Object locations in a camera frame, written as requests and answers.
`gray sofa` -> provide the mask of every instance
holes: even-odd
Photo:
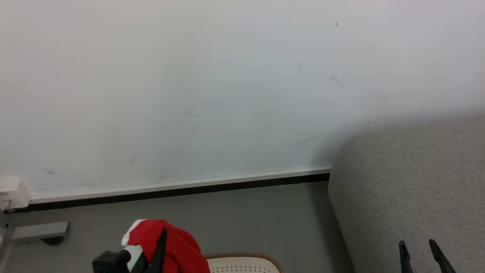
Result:
[[[359,136],[332,166],[328,195],[356,272],[485,272],[485,119]]]

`red cloth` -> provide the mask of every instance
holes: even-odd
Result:
[[[140,245],[151,263],[163,228],[167,229],[163,273],[210,273],[209,264],[195,239],[165,220],[145,220],[129,233],[129,245]]]

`baseboard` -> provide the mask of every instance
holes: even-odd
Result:
[[[255,188],[327,180],[331,166],[271,171],[245,175],[159,183],[124,188],[99,189],[63,194],[33,195],[31,204],[15,212],[95,205],[123,201],[159,198],[184,194]]]

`white electrical box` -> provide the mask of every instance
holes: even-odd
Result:
[[[10,200],[12,203],[7,208],[27,207],[31,198],[32,193],[20,178],[0,178],[0,205]]]

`gray floor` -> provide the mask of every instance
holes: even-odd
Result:
[[[59,246],[14,247],[8,273],[89,273],[105,250],[121,249],[136,219],[167,219],[191,233],[202,253],[259,252],[286,273],[353,273],[327,196],[327,182],[282,185],[13,215],[19,225],[70,221]]]

